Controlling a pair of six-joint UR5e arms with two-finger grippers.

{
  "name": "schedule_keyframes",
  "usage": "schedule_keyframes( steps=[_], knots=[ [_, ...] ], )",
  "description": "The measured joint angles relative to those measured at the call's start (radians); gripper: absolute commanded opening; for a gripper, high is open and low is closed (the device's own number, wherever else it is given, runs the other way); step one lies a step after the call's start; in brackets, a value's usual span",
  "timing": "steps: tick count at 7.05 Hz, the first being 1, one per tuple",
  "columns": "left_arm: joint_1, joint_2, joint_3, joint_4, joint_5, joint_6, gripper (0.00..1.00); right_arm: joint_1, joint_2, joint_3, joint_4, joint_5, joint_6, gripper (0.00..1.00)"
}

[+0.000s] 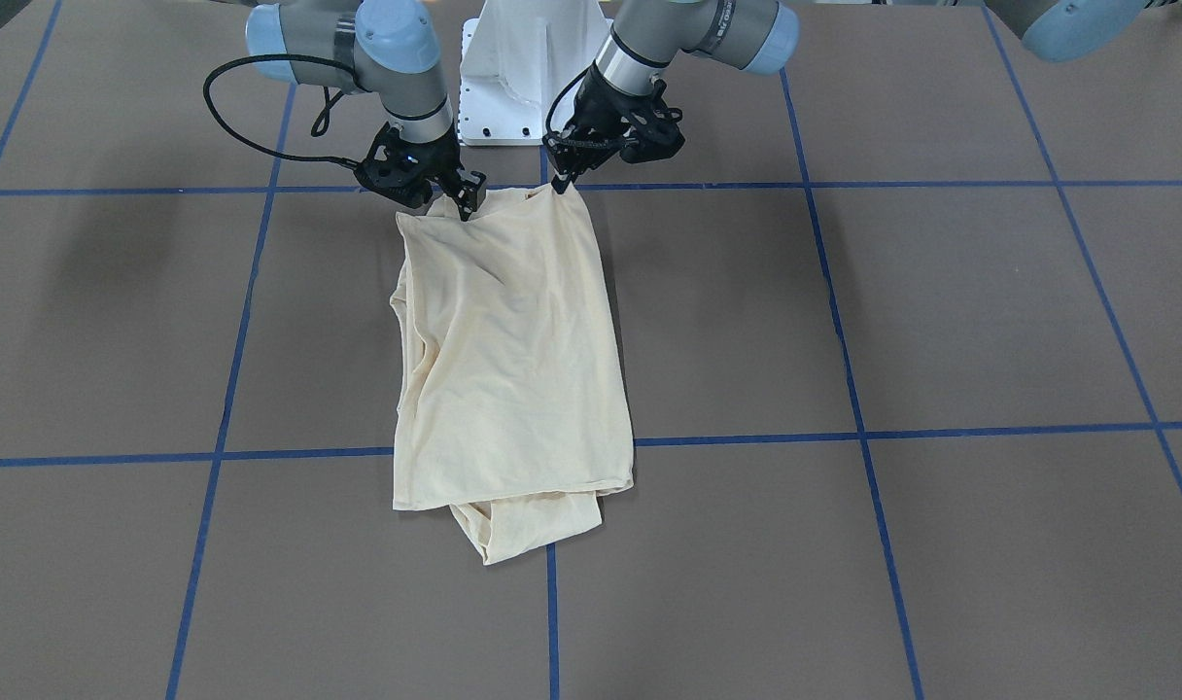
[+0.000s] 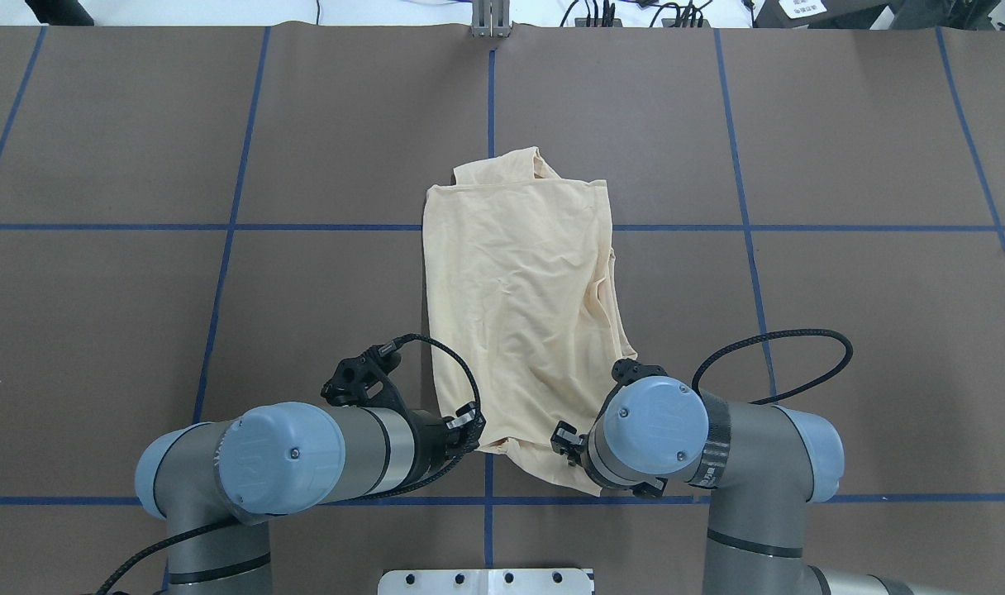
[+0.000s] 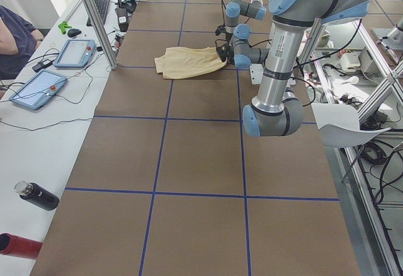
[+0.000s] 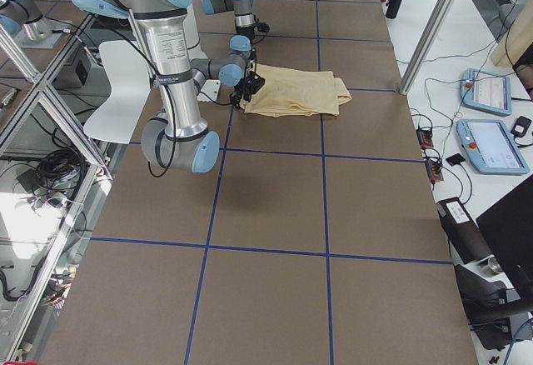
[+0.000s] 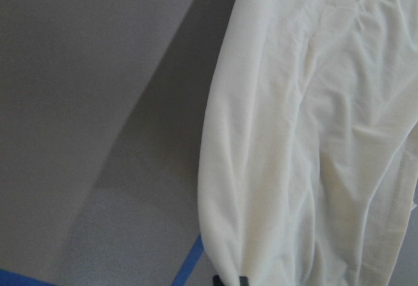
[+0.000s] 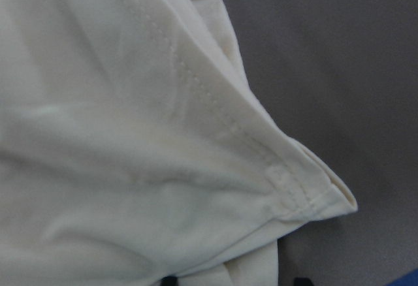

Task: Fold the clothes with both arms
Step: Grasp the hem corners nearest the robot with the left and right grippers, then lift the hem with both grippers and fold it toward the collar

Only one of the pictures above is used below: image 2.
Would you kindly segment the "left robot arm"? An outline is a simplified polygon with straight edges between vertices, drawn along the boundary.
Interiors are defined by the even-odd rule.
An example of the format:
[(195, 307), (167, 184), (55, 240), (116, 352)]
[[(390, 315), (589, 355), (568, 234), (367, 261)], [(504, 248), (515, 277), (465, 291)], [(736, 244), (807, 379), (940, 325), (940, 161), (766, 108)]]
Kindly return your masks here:
[[(390, 378), (402, 347), (415, 341), (449, 355), (468, 381), (472, 397), (453, 415), (411, 409)], [(397, 336), (340, 361), (321, 396), (324, 407), (267, 404), (152, 441), (135, 490), (169, 534), (133, 554), (98, 592), (113, 594), (130, 569), (165, 551), (166, 594), (269, 594), (272, 520), (421, 489), (475, 451), (486, 426), (472, 369), (430, 336)]]

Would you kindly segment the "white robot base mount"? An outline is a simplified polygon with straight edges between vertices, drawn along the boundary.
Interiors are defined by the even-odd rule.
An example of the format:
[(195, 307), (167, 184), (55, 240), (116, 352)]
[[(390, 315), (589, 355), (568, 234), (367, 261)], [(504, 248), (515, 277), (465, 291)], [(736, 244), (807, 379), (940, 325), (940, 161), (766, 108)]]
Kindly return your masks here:
[(594, 594), (592, 569), (405, 569), (388, 571), (378, 594)]

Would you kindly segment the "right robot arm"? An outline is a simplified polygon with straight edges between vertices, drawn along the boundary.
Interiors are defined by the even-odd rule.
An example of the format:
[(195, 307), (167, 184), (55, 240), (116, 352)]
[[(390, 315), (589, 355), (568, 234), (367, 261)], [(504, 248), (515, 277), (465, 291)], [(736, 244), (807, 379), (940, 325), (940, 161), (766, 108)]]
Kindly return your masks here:
[(550, 443), (603, 488), (658, 498), (669, 481), (710, 491), (703, 594), (933, 594), (930, 585), (806, 564), (807, 509), (836, 494), (842, 439), (826, 419), (727, 402), (631, 359), (589, 430)]

